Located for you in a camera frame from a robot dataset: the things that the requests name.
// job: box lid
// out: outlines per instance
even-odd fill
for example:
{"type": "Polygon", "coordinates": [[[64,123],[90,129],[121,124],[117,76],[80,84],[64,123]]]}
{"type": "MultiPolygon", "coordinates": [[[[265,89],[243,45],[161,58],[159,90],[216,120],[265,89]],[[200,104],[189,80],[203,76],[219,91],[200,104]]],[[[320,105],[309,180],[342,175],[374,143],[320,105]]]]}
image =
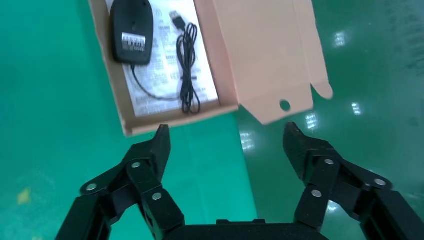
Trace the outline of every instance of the box lid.
{"type": "Polygon", "coordinates": [[[310,85],[333,97],[311,0],[195,2],[202,28],[219,24],[238,101],[262,124],[312,109],[310,85]]]}

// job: white paper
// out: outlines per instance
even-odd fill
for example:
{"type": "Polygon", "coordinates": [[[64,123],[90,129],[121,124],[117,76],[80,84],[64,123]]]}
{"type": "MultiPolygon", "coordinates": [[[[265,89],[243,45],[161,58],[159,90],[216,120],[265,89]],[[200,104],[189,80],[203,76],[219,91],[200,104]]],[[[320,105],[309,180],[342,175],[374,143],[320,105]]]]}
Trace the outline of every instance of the white paper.
{"type": "MultiPolygon", "coordinates": [[[[106,0],[109,12],[114,0],[106,0]]],[[[218,99],[206,55],[202,31],[199,26],[196,8],[193,0],[150,0],[153,10],[153,51],[150,64],[137,66],[135,73],[141,85],[158,97],[178,98],[181,89],[182,69],[177,59],[177,38],[182,34],[171,20],[170,12],[177,11],[186,24],[193,23],[198,27],[197,41],[194,45],[196,61],[191,69],[194,89],[201,103],[218,99]]],[[[129,95],[134,113],[137,117],[162,113],[181,108],[181,101],[162,101],[148,97],[135,82],[131,67],[123,64],[129,95]]]]}

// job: green floor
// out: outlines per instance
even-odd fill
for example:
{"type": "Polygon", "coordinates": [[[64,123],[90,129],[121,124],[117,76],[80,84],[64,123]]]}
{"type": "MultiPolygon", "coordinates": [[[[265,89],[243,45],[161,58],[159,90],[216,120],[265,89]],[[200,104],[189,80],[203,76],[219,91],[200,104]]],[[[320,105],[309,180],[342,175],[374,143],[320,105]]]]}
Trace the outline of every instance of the green floor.
{"type": "MultiPolygon", "coordinates": [[[[188,224],[293,220],[304,186],[287,121],[390,179],[424,218],[424,2],[313,3],[334,98],[314,93],[314,110],[268,126],[241,109],[173,128],[163,184],[188,224]]],[[[0,239],[50,240],[79,187],[151,136],[122,134],[86,0],[2,1],[0,20],[0,239]]],[[[364,239],[332,202],[322,233],[364,239]]],[[[111,239],[149,236],[131,208],[111,239]]]]}
{"type": "MultiPolygon", "coordinates": [[[[314,92],[313,110],[268,126],[245,109],[236,115],[258,216],[293,220],[304,190],[282,148],[285,123],[293,121],[348,161],[388,178],[424,219],[424,1],[313,3],[334,98],[314,92]]],[[[364,239],[333,202],[322,233],[364,239]]]]}
{"type": "MultiPolygon", "coordinates": [[[[0,239],[52,240],[80,186],[151,135],[122,133],[88,1],[2,1],[0,20],[0,239]]],[[[171,141],[163,185],[186,223],[257,218],[233,114],[171,141]]],[[[137,207],[111,239],[151,239],[137,207]]]]}

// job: barcode label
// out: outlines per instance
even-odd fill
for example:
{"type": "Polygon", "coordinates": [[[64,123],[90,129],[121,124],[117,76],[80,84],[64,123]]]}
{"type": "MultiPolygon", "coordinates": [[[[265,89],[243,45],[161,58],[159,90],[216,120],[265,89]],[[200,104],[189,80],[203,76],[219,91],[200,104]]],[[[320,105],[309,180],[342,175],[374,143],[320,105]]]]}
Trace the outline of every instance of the barcode label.
{"type": "Polygon", "coordinates": [[[144,52],[146,46],[146,37],[131,33],[122,33],[122,48],[126,51],[144,52]]]}

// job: open cardboard box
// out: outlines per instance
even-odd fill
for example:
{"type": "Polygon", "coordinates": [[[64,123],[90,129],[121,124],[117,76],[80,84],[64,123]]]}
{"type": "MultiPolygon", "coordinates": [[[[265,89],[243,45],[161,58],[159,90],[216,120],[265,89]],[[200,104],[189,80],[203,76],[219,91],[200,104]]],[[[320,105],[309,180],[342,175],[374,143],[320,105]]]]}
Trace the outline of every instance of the open cardboard box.
{"type": "Polygon", "coordinates": [[[194,0],[219,100],[201,113],[173,110],[136,117],[120,63],[114,62],[105,0],[89,0],[123,132],[184,125],[243,105],[262,124],[313,108],[311,85],[333,97],[311,0],[194,0]],[[290,104],[282,110],[281,101],[290,104]]]}

